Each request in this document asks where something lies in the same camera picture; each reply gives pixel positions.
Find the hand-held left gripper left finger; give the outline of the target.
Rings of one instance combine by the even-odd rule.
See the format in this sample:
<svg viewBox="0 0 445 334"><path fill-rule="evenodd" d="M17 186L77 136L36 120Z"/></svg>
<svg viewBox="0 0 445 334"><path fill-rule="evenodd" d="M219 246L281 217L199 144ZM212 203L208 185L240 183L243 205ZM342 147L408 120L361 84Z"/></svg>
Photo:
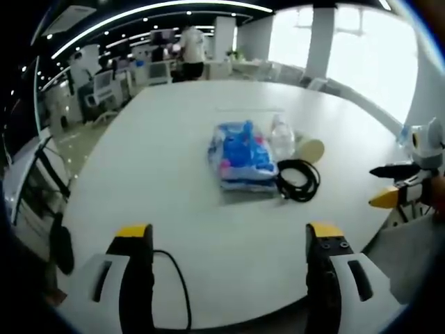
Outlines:
<svg viewBox="0 0 445 334"><path fill-rule="evenodd" d="M67 320L78 333L153 333L153 262L150 224L119 230L75 273Z"/></svg>

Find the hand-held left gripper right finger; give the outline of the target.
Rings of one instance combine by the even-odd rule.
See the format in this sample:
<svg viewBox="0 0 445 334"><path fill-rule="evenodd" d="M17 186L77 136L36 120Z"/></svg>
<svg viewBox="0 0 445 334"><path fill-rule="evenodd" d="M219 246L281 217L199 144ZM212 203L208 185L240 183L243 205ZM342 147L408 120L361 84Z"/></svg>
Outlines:
<svg viewBox="0 0 445 334"><path fill-rule="evenodd" d="M306 333L381 333L400 311L390 279L335 225L306 226Z"/></svg>

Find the person's right hand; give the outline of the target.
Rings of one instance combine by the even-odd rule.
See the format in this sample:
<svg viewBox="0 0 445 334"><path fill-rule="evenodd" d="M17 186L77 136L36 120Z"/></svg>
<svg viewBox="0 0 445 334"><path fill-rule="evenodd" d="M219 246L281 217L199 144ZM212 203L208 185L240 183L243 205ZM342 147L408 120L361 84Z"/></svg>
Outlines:
<svg viewBox="0 0 445 334"><path fill-rule="evenodd" d="M445 181L444 176L437 176L431 179L430 194L427 197L426 204L436 210L437 215L444 218L445 202Z"/></svg>

